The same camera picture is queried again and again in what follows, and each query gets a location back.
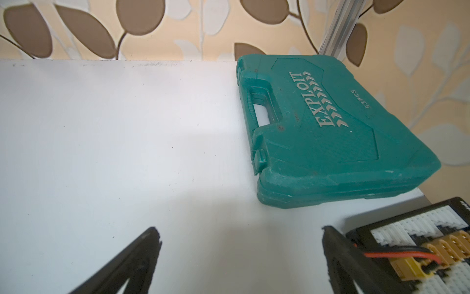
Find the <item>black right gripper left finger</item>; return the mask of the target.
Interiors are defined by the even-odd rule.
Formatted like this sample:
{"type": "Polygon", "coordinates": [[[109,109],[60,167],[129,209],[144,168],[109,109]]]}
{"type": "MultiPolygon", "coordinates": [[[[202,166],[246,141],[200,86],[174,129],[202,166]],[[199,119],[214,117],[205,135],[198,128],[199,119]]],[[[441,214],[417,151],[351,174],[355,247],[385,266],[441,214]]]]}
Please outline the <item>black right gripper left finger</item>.
{"type": "Polygon", "coordinates": [[[73,294],[146,294],[151,286],[162,247],[160,234],[150,227],[79,285],[73,294]]]}

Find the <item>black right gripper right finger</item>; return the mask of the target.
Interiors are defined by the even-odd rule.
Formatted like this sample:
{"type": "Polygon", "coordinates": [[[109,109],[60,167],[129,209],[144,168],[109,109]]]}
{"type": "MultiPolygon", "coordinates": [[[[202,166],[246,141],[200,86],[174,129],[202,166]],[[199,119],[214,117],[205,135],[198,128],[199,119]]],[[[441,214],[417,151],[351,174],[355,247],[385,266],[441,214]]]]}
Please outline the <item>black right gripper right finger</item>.
{"type": "Polygon", "coordinates": [[[406,288],[332,226],[323,227],[323,249],[335,294],[404,294],[406,288]]]}

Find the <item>black charging board with connectors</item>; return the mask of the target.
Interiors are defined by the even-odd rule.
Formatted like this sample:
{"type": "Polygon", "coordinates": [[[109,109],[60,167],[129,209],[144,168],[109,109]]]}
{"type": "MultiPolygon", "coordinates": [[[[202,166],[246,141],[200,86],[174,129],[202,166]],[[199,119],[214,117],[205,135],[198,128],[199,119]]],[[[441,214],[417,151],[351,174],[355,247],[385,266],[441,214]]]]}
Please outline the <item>black charging board with connectors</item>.
{"type": "Polygon", "coordinates": [[[470,291],[470,206],[455,197],[353,229],[358,248],[383,254],[433,254],[433,259],[395,254],[374,261],[413,294],[467,294],[470,291]]]}

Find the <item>green plastic tool case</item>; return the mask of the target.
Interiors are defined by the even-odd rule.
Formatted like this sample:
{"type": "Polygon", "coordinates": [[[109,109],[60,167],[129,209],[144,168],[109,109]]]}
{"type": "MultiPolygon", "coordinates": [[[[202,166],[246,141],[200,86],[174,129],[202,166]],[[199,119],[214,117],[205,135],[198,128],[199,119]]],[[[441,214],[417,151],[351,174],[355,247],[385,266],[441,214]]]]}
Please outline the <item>green plastic tool case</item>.
{"type": "Polygon", "coordinates": [[[441,168],[331,56],[245,55],[236,78],[257,197],[267,206],[395,197],[441,168]]]}

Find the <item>aluminium frame post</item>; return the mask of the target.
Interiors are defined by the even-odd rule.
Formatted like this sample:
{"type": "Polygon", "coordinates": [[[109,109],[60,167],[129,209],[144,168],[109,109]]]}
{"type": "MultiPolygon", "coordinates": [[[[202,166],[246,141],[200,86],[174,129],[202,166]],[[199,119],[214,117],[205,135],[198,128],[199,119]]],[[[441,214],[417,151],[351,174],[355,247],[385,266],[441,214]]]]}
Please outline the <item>aluminium frame post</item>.
{"type": "Polygon", "coordinates": [[[339,1],[333,20],[326,30],[319,55],[331,56],[342,61],[346,55],[346,43],[365,7],[364,0],[339,1]]]}

